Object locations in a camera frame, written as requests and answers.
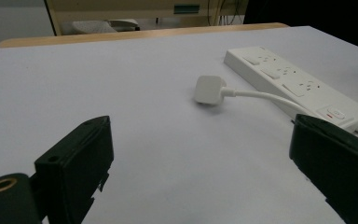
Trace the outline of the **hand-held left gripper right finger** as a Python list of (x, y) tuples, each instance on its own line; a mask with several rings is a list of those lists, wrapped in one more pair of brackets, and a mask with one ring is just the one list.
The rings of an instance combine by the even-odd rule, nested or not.
[(358, 224), (358, 137), (298, 114), (289, 158), (346, 224)]

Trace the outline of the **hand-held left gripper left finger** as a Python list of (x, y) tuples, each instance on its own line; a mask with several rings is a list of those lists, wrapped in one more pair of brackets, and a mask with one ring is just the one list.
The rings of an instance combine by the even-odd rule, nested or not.
[(35, 162), (49, 224), (81, 224), (114, 160), (110, 118), (87, 120)]

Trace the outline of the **white power strip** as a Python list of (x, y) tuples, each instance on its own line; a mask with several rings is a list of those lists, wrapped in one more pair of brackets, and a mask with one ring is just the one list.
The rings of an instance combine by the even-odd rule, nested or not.
[(258, 91), (281, 96), (353, 133), (358, 103), (263, 47), (229, 49), (224, 63)]

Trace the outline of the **white power plug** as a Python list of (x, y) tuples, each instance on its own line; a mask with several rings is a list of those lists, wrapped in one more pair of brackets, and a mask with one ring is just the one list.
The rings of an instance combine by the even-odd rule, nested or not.
[(201, 76), (196, 83), (194, 100), (200, 104), (220, 105), (224, 99), (221, 91), (226, 85), (221, 77)]

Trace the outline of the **grey chair seat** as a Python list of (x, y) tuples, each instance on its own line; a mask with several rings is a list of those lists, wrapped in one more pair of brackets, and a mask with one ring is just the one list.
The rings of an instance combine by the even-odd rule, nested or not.
[(139, 31), (136, 20), (105, 20), (105, 21), (72, 21), (71, 26), (80, 34), (106, 34), (128, 31)]

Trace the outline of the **teal label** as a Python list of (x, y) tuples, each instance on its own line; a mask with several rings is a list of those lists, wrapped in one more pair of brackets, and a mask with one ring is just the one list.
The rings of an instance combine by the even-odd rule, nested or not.
[(199, 4), (175, 4), (173, 6), (174, 14), (198, 14), (199, 12)]

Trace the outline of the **beige desk frame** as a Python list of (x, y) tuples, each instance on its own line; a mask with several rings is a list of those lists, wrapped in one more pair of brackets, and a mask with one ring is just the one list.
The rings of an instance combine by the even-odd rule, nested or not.
[[(244, 15), (249, 0), (44, 0), (55, 35), (62, 23), (114, 19), (202, 17), (217, 25), (221, 16)], [(199, 4), (198, 14), (174, 14), (175, 4)]]

